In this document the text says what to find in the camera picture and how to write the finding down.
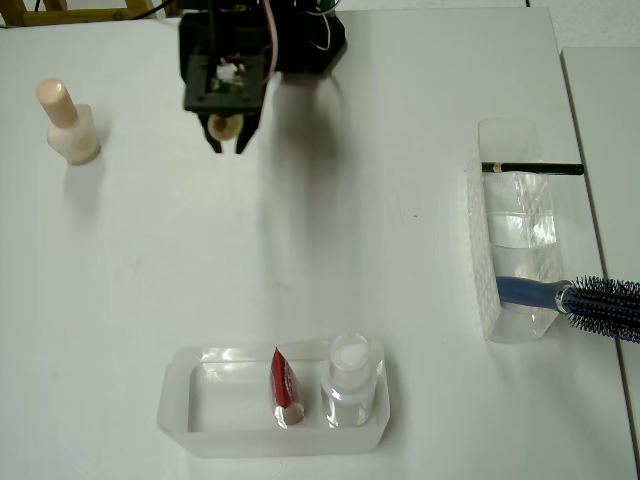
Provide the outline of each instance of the eyeliner pencil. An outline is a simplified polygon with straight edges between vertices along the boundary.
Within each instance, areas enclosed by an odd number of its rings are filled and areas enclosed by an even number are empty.
[[[491,163],[482,162],[482,171],[486,173],[526,172],[546,175],[583,175],[581,163]]]

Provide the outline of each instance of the red packet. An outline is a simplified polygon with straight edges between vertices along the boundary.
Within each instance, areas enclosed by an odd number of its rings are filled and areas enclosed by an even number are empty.
[[[277,348],[271,360],[271,400],[281,428],[294,425],[304,417],[302,388],[289,362]]]

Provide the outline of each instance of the clear plastic holder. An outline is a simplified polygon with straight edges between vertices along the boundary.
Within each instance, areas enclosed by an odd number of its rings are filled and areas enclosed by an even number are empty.
[[[329,340],[278,345],[302,385],[305,417],[278,427],[269,372],[274,346],[190,348],[167,366],[158,426],[198,457],[264,457],[360,453],[375,448],[389,421],[384,351],[367,337],[378,376],[373,411],[359,427],[333,428],[326,418],[320,374]]]
[[[485,337],[494,342],[535,340],[544,334],[558,314],[510,303],[497,307],[499,299],[493,277],[502,275],[554,282],[562,279],[562,258],[547,176],[528,173],[483,175],[481,164],[541,160],[534,122],[491,119],[479,123],[477,155],[467,170],[468,214],[483,331]],[[482,257],[488,255],[491,265],[486,261],[483,263]]]

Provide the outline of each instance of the blue hairbrush handle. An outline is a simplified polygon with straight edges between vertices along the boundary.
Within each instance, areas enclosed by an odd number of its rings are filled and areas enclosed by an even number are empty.
[[[542,283],[528,278],[496,277],[500,301],[527,305],[528,307],[558,310],[556,294],[571,282],[560,280],[554,283]]]

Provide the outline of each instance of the nail polish bottle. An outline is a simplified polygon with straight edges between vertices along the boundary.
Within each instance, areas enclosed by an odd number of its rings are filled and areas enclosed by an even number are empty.
[[[357,427],[367,421],[376,393],[369,342],[362,335],[340,335],[329,346],[322,369],[322,404],[332,427]]]
[[[74,105],[62,81],[50,78],[36,89],[36,97],[51,119],[47,142],[69,165],[84,165],[100,152],[91,107]]]

